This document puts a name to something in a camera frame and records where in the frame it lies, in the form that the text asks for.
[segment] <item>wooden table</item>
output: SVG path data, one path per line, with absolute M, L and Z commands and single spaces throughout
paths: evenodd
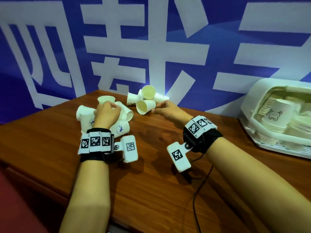
M 97 98 L 113 95 L 126 103 L 126 96 L 95 91 L 63 104 L 0 126 L 0 160 L 11 178 L 20 180 L 59 203 L 70 198 L 79 166 L 77 149 L 81 128 L 76 121 L 79 105 L 96 108 Z M 166 147 L 183 142 L 182 131 L 161 116 L 140 115 L 130 121 L 139 159 L 111 165 L 112 218 L 131 228 L 151 232 L 197 232 L 192 197 L 202 179 L 189 184 L 173 163 Z M 213 121 L 224 137 L 266 164 L 311 200 L 310 160 L 261 150 L 256 147 L 235 118 L 185 109 Z M 189 159 L 199 154 L 189 152 Z M 206 158 L 193 163 L 195 176 L 204 177 L 211 164 Z M 196 212 L 202 232 L 266 232 L 249 208 L 236 196 L 214 169 L 196 199 Z

